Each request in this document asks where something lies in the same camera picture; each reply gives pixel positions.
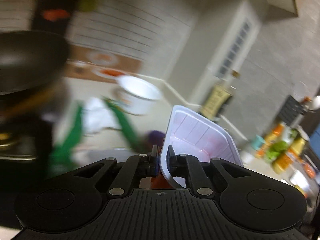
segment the ribbed black surface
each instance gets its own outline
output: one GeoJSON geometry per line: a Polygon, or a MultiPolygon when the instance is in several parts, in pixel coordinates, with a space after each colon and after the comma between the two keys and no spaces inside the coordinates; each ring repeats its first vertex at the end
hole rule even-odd
{"type": "Polygon", "coordinates": [[[306,240],[297,230],[261,234],[229,222],[212,200],[192,196],[187,189],[135,189],[131,196],[108,202],[102,214],[78,230],[45,234],[24,229],[16,240],[306,240]]]}

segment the white plastic tray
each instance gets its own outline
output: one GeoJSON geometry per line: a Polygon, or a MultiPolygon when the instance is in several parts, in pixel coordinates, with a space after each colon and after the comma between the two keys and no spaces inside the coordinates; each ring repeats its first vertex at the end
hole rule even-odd
{"type": "Polygon", "coordinates": [[[185,187],[181,180],[177,179],[179,184],[168,171],[166,158],[170,144],[176,155],[193,155],[201,162],[209,162],[217,157],[243,166],[231,136],[217,124],[184,106],[174,106],[172,109],[161,150],[160,168],[171,186],[185,187]]]}

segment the white cloth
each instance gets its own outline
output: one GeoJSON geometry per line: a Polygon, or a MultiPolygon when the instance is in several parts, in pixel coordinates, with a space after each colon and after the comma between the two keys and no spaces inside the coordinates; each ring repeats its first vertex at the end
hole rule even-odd
{"type": "Polygon", "coordinates": [[[84,103],[82,126],[85,135],[98,133],[104,128],[121,129],[115,113],[99,98],[89,98],[84,103]]]}

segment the metal screw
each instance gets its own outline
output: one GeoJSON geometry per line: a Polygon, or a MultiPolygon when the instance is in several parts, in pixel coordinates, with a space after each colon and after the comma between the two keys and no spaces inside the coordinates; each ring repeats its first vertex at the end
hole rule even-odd
{"type": "Polygon", "coordinates": [[[208,187],[201,187],[197,190],[200,195],[209,196],[213,193],[212,189],[208,187]]]}
{"type": "Polygon", "coordinates": [[[124,193],[124,189],[119,188],[119,187],[114,187],[111,190],[109,190],[109,194],[113,196],[120,196],[124,193]]]}

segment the yellow label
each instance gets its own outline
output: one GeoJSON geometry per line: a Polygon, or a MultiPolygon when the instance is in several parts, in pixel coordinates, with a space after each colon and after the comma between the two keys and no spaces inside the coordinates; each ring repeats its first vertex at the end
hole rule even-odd
{"type": "Polygon", "coordinates": [[[225,91],[223,87],[216,85],[205,104],[201,107],[200,113],[209,120],[212,120],[230,96],[231,94],[225,91]]]}

